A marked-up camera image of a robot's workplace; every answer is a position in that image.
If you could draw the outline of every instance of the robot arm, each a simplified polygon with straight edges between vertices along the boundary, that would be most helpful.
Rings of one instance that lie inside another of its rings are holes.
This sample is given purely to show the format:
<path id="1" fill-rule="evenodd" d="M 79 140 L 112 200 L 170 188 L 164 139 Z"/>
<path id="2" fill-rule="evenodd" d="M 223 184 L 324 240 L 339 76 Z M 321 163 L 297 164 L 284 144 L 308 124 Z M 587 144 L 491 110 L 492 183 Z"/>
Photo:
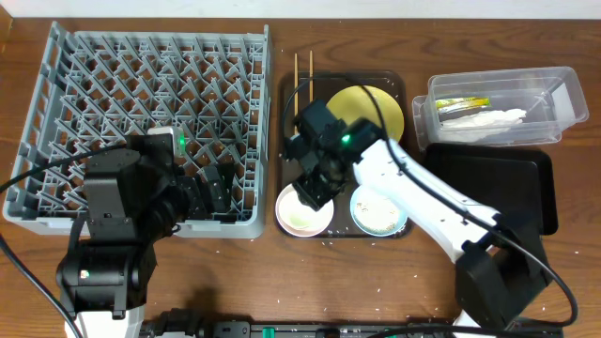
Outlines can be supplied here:
<path id="1" fill-rule="evenodd" d="M 412 178 L 407 177 L 381 140 L 380 128 L 364 119 L 346 126 L 325 102 L 313 101 L 296 117 L 295 124 L 299 135 L 288 141 L 285 158 L 298 161 L 303 169 L 293 182 L 299 199 L 320 209 L 343 190 L 350 173 L 358 183 L 389 197 L 455 264 L 455 298 L 464 309 L 456 324 L 503 330 L 549 285 L 550 277 L 539 265 L 463 219 L 414 179 L 546 263 L 538 229 L 527 219 L 501 216 L 494 208 L 469 199 L 389 141 L 394 156 L 411 173 Z M 488 253 L 492 246 L 499 248 L 494 255 Z"/>
<path id="2" fill-rule="evenodd" d="M 472 215 L 477 215 L 487 224 L 497 224 L 493 220 L 493 216 L 498 214 L 497 210 L 472 201 L 449 187 L 425 170 L 397 143 L 391 141 L 391 146 L 396 158 L 405 163 L 408 170 L 422 183 L 447 196 L 453 203 L 466 207 Z M 486 235 L 483 228 L 463 220 L 399 172 L 383 140 L 376 141 L 362 153 L 362 161 L 353 163 L 353 171 L 357 183 L 390 198 L 400 209 L 406 211 L 408 217 L 440 245 L 453 263 L 463 254 L 461 247 L 466 240 L 477 242 Z"/>
<path id="3" fill-rule="evenodd" d="M 153 244 L 186 218 L 226 211 L 233 166 L 186 177 L 175 164 L 181 130 L 163 127 L 130 136 L 126 148 L 89 159 L 84 179 L 88 213 L 73 224 L 56 271 L 61 303 L 86 338 L 137 338 L 147 285 L 157 265 Z M 89 239 L 80 239 L 87 223 Z M 69 337 L 73 336 L 66 325 Z"/>

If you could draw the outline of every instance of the brown tray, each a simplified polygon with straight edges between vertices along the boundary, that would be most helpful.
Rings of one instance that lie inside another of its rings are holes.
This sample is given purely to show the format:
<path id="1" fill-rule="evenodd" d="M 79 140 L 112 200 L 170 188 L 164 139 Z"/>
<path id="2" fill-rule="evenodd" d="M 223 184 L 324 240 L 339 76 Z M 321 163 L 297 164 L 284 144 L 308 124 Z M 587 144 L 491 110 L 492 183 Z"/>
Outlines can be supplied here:
<path id="1" fill-rule="evenodd" d="M 403 110 L 403 114 L 406 119 L 405 128 L 408 127 L 408 110 L 406 105 L 407 101 L 405 97 L 405 85 L 396 73 L 391 71 L 356 71 L 350 74 L 353 75 L 355 78 L 362 80 L 364 84 L 380 88 L 388 94 L 390 94 L 393 98 L 395 98 L 398 101 L 401 109 Z M 307 72 L 299 73 L 300 84 L 306 81 L 307 78 Z M 340 90 L 349 86 L 350 84 L 344 79 L 314 80 L 314 99 L 322 99 L 324 101 L 328 101 Z M 283 113 L 282 111 L 284 110 L 285 103 L 293 90 L 294 74 L 289 73 L 280 82 L 278 114 Z M 299 92 L 299 111 L 301 111 L 308 103 L 309 86 L 307 85 Z M 294 107 L 290 107 L 289 111 L 286 113 L 287 117 L 285 135 L 290 136 L 293 132 L 292 120 L 294 119 Z M 283 146 L 281 140 L 278 143 L 278 145 L 279 147 Z M 286 162 L 278 159 L 277 166 L 277 192 L 279 194 L 285 186 L 292 183 L 292 181 L 294 181 L 294 179 L 296 179 L 301 174 L 302 170 L 296 161 Z M 357 189 L 357 187 L 357 183 L 351 181 L 347 184 L 345 190 L 334 198 L 334 216 L 332 221 L 330 222 L 330 225 L 328 225 L 328 228 L 326 228 L 326 230 L 311 238 L 374 238 L 373 236 L 364 233 L 355 224 L 352 217 L 350 216 L 350 197 L 355 191 L 355 189 Z M 280 230 L 282 230 L 282 232 L 291 236 L 282 228 L 282 226 L 280 226 L 280 224 L 277 221 L 277 218 L 275 219 L 275 222 L 278 224 L 278 227 L 280 228 Z M 412 226 L 412 222 L 408 220 L 404 230 L 385 238 L 402 238 L 410 232 Z"/>

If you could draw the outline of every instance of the wooden table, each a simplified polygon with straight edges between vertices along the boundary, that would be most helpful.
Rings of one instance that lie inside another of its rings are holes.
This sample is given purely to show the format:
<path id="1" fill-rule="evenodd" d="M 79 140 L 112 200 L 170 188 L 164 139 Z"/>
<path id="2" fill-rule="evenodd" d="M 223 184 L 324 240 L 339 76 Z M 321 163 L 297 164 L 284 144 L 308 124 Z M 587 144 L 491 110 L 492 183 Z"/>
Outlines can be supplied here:
<path id="1" fill-rule="evenodd" d="M 547 256 L 579 300 L 569 337 L 601 330 L 601 23 L 443 20 L 59 20 L 69 31 L 260 33 L 270 25 L 275 83 L 293 69 L 294 53 L 316 70 L 390 69 L 407 98 L 426 93 L 435 74 L 487 69 L 570 66 L 582 83 L 591 118 L 542 146 L 554 164 L 560 230 L 545 238 Z M 51 20 L 17 19 L 0 54 L 0 177 L 8 179 L 21 138 Z M 278 121 L 270 122 L 270 157 Z M 412 122 L 405 147 L 416 153 Z M 270 164 L 275 172 L 275 162 Z M 276 197 L 270 175 L 268 205 Z M 249 315 L 272 321 L 403 321 L 408 316 L 454 318 L 454 267 L 420 229 L 402 240 L 295 240 L 275 226 L 268 207 L 255 240 L 169 238 L 155 245 L 159 266 L 149 285 L 146 318 L 174 307 L 210 317 Z M 6 221 L 0 230 L 19 257 L 57 295 L 54 273 L 66 237 L 41 237 Z M 48 301 L 0 255 L 0 335 L 63 337 Z M 567 302 L 555 284 L 524 315 L 564 319 Z"/>

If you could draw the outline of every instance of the gray dish rack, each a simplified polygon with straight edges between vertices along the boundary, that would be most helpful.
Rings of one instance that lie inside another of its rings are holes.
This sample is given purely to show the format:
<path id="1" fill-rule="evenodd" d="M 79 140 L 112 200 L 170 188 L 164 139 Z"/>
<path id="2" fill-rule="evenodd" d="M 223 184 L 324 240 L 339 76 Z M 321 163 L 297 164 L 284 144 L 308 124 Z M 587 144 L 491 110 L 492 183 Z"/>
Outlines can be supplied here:
<path id="1" fill-rule="evenodd" d="M 177 234 L 256 238 L 265 227 L 271 49 L 266 25 L 263 34 L 71 34 L 53 23 L 12 176 L 174 125 L 184 130 L 178 164 L 187 175 L 236 165 L 230 211 L 187 220 Z M 9 188 L 4 217 L 38 234 L 67 235 L 86 211 L 85 163 Z M 218 221 L 223 216 L 234 221 Z"/>

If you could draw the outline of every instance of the black tray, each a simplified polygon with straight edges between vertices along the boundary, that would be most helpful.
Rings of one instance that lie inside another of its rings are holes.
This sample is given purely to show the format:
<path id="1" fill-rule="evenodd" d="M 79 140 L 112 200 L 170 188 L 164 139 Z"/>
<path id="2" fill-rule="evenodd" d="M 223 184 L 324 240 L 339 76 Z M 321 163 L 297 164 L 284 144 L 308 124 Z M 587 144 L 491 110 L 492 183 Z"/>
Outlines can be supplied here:
<path id="1" fill-rule="evenodd" d="M 355 78 L 362 80 L 365 85 L 371 85 L 377 88 L 380 88 L 390 94 L 393 98 L 395 98 L 401 109 L 403 110 L 403 115 L 405 117 L 405 129 L 407 129 L 410 124 L 407 120 L 407 105 L 406 105 L 406 97 L 405 97 L 405 85 L 401 78 L 391 71 L 355 71 L 350 73 Z M 299 83 L 306 81 L 308 78 L 307 72 L 299 73 Z M 322 99 L 324 101 L 328 101 L 333 97 L 336 93 L 341 91 L 344 88 L 350 87 L 351 85 L 345 81 L 344 79 L 318 79 L 314 80 L 314 99 Z M 287 74 L 284 79 L 280 82 L 279 88 L 279 104 L 278 104 L 278 114 L 281 114 L 284 110 L 285 103 L 288 100 L 288 97 L 294 90 L 294 74 Z M 309 103 L 309 86 L 305 86 L 299 92 L 299 112 Z M 292 105 L 289 109 L 286 117 L 286 126 L 285 126 L 285 135 L 290 136 L 293 133 L 293 124 L 292 120 L 294 119 L 294 106 Z M 292 183 L 294 179 L 296 179 L 301 174 L 301 169 L 296 161 L 277 161 L 277 173 L 278 173 L 278 186 L 277 192 L 278 194 L 282 191 L 285 186 Z M 328 228 L 313 236 L 311 238 L 374 238 L 371 235 L 364 233 L 353 221 L 350 216 L 349 203 L 350 197 L 352 193 L 357 189 L 358 185 L 356 182 L 349 182 L 344 192 L 340 193 L 336 198 L 334 198 L 334 216 Z M 282 232 L 288 234 L 282 226 L 275 219 L 275 222 L 278 224 L 278 227 Z M 402 238 L 406 236 L 413 224 L 410 220 L 407 221 L 405 229 L 385 238 Z"/>
<path id="2" fill-rule="evenodd" d="M 433 144 L 424 167 L 500 213 L 533 218 L 541 235 L 558 227 L 551 158 L 541 150 Z"/>

